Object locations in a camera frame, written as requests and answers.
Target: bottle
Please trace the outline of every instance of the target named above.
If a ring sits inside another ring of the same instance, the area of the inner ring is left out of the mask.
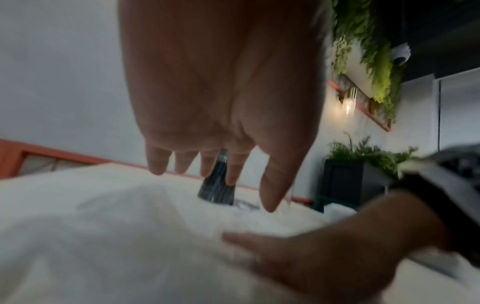
[[[220,152],[215,168],[200,187],[198,197],[216,204],[233,205],[235,201],[235,186],[225,183],[227,174],[227,151]]]

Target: light fixture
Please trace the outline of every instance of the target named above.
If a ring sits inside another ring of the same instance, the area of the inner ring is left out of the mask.
[[[338,101],[341,103],[341,109],[347,117],[353,116],[355,112],[355,106],[357,105],[357,87],[352,87],[343,93],[337,95]]]

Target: palm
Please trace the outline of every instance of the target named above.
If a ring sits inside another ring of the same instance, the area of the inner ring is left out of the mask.
[[[183,173],[200,152],[206,176],[226,148],[234,184],[259,145],[270,155],[260,195],[275,209],[320,117],[308,9],[272,1],[120,2],[126,78],[153,173],[166,170],[172,152]]]

